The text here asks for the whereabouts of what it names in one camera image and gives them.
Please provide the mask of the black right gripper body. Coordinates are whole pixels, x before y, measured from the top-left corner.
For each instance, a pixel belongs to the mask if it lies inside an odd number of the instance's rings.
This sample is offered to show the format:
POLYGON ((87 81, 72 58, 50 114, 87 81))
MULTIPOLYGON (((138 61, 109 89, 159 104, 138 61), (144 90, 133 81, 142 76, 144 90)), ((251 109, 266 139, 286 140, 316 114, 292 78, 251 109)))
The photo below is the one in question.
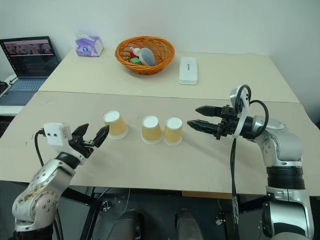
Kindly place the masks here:
POLYGON ((215 138, 220 140, 221 137, 233 135, 239 122, 238 114, 235 110, 230 105, 225 105, 219 107, 216 116, 221 118, 221 121, 218 124, 215 138))

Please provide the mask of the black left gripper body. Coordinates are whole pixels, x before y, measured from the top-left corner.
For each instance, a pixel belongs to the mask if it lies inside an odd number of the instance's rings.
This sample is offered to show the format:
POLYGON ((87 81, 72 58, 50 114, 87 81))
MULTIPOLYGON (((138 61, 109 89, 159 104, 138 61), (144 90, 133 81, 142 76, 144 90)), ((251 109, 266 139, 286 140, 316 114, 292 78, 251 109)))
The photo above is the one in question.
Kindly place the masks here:
POLYGON ((82 138, 71 139, 68 144, 71 147, 69 153, 77 159, 88 159, 96 146, 95 141, 82 138))

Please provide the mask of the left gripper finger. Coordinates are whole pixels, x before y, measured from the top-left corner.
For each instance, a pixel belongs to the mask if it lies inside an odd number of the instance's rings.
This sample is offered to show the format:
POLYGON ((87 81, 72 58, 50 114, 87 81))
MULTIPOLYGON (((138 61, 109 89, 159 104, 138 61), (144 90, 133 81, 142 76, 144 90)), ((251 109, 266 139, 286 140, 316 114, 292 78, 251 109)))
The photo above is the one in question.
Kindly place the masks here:
POLYGON ((86 134, 89 124, 83 124, 78 126, 71 134, 73 141, 82 141, 83 136, 86 134))
POLYGON ((95 138, 92 140, 92 146, 99 148, 102 143, 105 141, 109 134, 110 126, 105 125, 103 126, 96 134, 95 138))

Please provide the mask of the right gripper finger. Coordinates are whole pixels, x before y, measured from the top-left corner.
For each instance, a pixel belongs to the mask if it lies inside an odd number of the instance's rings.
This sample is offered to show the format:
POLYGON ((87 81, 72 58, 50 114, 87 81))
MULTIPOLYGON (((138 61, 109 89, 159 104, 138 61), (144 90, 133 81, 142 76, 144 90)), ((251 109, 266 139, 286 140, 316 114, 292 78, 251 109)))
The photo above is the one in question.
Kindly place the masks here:
POLYGON ((220 117, 222 114, 222 107, 204 105, 195 109, 195 111, 207 117, 220 117))
POLYGON ((187 124, 194 130, 206 134, 213 135, 215 137, 220 136, 218 133, 219 126, 217 124, 210 123, 204 120, 189 120, 187 124))

